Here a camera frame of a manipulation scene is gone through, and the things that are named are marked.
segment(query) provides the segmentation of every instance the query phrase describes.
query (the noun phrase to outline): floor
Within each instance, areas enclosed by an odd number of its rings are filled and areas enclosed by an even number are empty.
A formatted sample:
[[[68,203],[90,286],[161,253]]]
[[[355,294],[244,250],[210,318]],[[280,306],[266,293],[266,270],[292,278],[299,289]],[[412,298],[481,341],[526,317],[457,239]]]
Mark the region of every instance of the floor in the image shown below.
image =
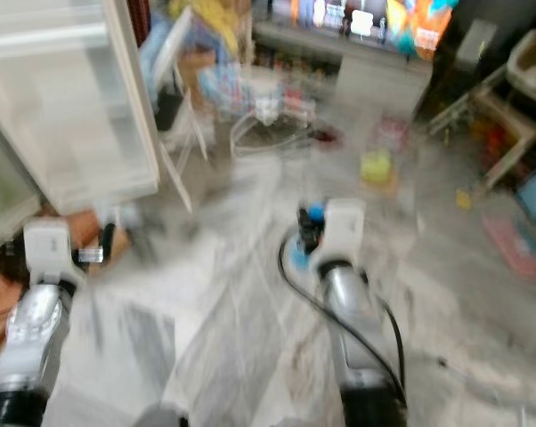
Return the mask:
[[[342,119],[358,124],[345,152],[234,164],[217,148],[210,165],[190,159],[194,215],[167,185],[146,201],[166,224],[156,257],[130,251],[75,297],[46,426],[134,425],[155,405],[197,427],[343,424],[327,329],[275,262],[300,200],[361,195],[349,149],[368,118]],[[455,206],[477,173],[469,150],[421,142],[404,175],[416,191],[367,199],[361,254],[402,328],[409,426],[536,427],[536,283],[508,270],[481,223],[522,214],[500,194]]]

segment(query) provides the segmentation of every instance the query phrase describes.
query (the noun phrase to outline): glass cabinet door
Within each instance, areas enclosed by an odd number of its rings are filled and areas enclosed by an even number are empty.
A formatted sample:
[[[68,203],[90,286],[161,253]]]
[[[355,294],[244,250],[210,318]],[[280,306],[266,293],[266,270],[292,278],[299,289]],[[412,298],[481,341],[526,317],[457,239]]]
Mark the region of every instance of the glass cabinet door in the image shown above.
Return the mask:
[[[0,128],[60,214],[157,189],[126,1],[0,1]]]
[[[0,141],[0,245],[40,207],[38,195],[7,156],[5,143]]]

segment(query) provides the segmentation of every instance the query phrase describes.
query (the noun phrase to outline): marble floor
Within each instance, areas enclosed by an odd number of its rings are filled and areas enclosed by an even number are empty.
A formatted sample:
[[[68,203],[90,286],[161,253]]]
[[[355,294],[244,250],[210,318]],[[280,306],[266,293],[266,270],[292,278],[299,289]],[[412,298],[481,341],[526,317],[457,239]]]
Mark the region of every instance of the marble floor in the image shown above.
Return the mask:
[[[477,173],[469,150],[421,142],[412,197],[368,199],[361,257],[402,329],[409,426],[536,427],[536,283],[509,271],[482,226],[522,214],[500,194],[455,206]],[[197,427],[343,425],[325,324],[275,256],[299,201],[361,195],[351,157],[191,157],[196,213],[165,185],[144,203],[166,224],[155,258],[129,251],[75,297],[44,425],[129,426],[156,405]]]

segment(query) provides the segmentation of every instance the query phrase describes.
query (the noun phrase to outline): small yellow object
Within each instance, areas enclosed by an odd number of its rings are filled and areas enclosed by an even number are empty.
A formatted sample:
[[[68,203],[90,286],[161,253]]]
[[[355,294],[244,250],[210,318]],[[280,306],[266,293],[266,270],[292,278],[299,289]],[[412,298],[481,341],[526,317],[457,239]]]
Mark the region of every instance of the small yellow object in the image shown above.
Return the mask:
[[[391,177],[391,156],[388,151],[376,151],[361,156],[361,178],[364,181],[383,183]]]
[[[465,211],[469,211],[472,209],[472,196],[463,189],[457,189],[456,190],[456,205],[460,209],[464,209]]]

